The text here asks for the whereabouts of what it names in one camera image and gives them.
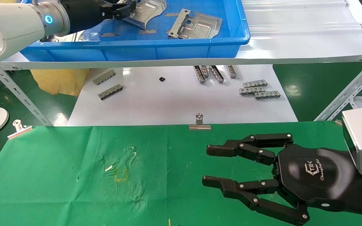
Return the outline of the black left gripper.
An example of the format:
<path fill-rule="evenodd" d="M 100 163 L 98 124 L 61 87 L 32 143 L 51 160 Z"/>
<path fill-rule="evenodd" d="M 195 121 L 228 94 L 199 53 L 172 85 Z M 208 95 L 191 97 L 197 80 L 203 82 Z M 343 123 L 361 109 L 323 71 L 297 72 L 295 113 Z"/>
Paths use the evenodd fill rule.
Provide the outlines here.
<path fill-rule="evenodd" d="M 88 30 L 106 19 L 129 17 L 136 9 L 137 1 L 128 0 L 61 0 L 69 19 L 69 34 Z"/>

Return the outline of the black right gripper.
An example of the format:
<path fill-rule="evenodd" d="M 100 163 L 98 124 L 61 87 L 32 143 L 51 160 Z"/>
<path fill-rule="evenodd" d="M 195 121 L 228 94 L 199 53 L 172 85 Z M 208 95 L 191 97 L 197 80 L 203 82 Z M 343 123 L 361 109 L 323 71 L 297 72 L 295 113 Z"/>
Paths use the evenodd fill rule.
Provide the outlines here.
<path fill-rule="evenodd" d="M 223 197 L 237 199 L 252 211 L 295 226 L 303 226 L 310 220 L 307 207 L 362 215 L 362 175 L 349 152 L 291 144 L 290 133 L 252 134 L 242 140 L 227 140 L 223 145 L 208 145 L 206 153 L 240 156 L 270 166 L 276 161 L 276 154 L 267 148 L 285 148 L 278 153 L 275 167 L 282 185 L 278 194 L 295 208 L 258 197 L 276 193 L 281 188 L 277 179 L 239 183 L 203 176 L 202 184 L 220 189 Z"/>

